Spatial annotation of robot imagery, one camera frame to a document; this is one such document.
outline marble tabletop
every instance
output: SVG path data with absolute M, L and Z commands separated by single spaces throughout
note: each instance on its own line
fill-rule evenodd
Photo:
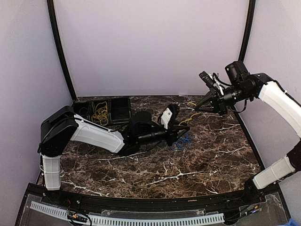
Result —
M 201 97 L 131 97 L 133 113 L 157 117 L 178 104 L 182 121 L 195 113 L 188 102 Z M 86 102 L 97 98 L 81 98 Z M 70 141 L 61 156 L 65 191 L 116 198 L 183 198 L 241 190 L 260 171 L 256 157 L 233 112 L 201 113 L 189 122 L 194 136 L 186 150 L 145 145 L 131 156 L 118 156 L 92 145 Z

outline black pole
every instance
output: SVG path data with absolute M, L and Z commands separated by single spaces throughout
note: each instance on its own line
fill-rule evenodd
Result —
M 256 0 L 249 1 L 248 15 L 246 17 L 246 27 L 245 27 L 243 42 L 241 44 L 241 49 L 240 49 L 239 58 L 238 58 L 238 60 L 241 60 L 241 61 L 244 61 L 245 56 L 246 56 L 246 49 L 247 49 L 248 43 L 249 43 L 253 16 L 254 16 L 254 11 L 255 11 L 255 2 L 256 2 Z
M 60 39 L 60 34 L 58 31 L 58 27 L 57 27 L 57 21 L 56 21 L 56 16 L 55 16 L 55 7 L 53 4 L 53 0 L 47 0 L 47 4 L 48 4 L 48 11 L 49 11 L 49 17 L 50 17 L 50 22 L 51 22 L 51 27 L 52 27 L 52 33 L 53 33 L 53 37 L 55 39 L 55 45 L 56 45 L 56 50 L 57 50 L 57 54 L 58 57 L 60 59 L 61 62 L 61 67 L 64 73 L 64 77 L 67 83 L 67 87 L 68 90 L 70 92 L 71 98 L 73 101 L 75 101 L 77 99 L 76 94 L 75 94 L 75 90 L 71 81 L 71 77 L 68 71 L 68 67 L 67 67 L 67 63 L 66 63 L 66 59 L 65 59 L 65 55 L 63 52 L 63 47 L 62 47 L 62 43 L 61 43 L 61 39 Z

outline white wall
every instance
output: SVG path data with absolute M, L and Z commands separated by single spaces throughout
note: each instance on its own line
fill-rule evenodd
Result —
M 77 95 L 194 95 L 237 60 L 248 0 L 55 0 Z
M 71 103 L 46 1 L 0 1 L 0 226 L 39 172 L 40 124 Z
M 256 1 L 245 64 L 251 73 L 264 72 L 278 80 L 301 102 L 301 1 Z M 293 129 L 259 100 L 249 103 L 241 115 L 266 167 L 299 141 Z M 292 217 L 301 223 L 301 173 L 280 185 Z

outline yellow string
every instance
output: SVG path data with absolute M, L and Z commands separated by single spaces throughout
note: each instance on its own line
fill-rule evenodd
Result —
M 102 126 L 106 126 L 109 123 L 108 119 L 108 103 L 106 101 L 101 102 L 95 106 L 94 102 L 92 102 L 92 109 L 93 109 L 93 115 L 92 115 L 92 121 L 99 121 L 99 123 Z
M 189 105 L 189 104 L 196 106 L 196 104 L 193 102 L 188 102 L 187 105 Z M 192 116 L 190 116 L 190 118 L 185 119 L 184 121 L 180 122 L 179 125 L 181 125 L 182 123 L 185 123 L 185 122 L 187 122 L 187 124 L 188 124 L 192 120 L 192 117 L 195 115 L 198 115 L 198 114 L 201 114 L 201 112 L 193 114 Z

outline robotic arm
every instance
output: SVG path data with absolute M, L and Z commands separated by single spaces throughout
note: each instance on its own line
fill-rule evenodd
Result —
M 223 115 L 227 113 L 227 106 L 241 100 L 253 101 L 255 97 L 279 113 L 301 138 L 301 106 L 277 81 L 264 73 L 250 74 L 242 61 L 233 62 L 225 69 L 231 82 L 226 89 L 215 74 L 202 72 L 199 75 L 210 91 L 197 104 L 196 111 Z M 300 170 L 301 141 L 282 159 L 245 182 L 243 201 L 251 202 L 259 190 Z
M 70 140 L 102 147 L 119 155 L 134 154 L 141 145 L 161 140 L 171 146 L 190 129 L 176 122 L 179 111 L 178 105 L 169 105 L 157 123 L 151 120 L 149 112 L 137 112 L 126 128 L 119 131 L 85 120 L 71 107 L 63 107 L 41 125 L 38 153 L 41 154 L 46 189 L 60 189 L 60 156 Z

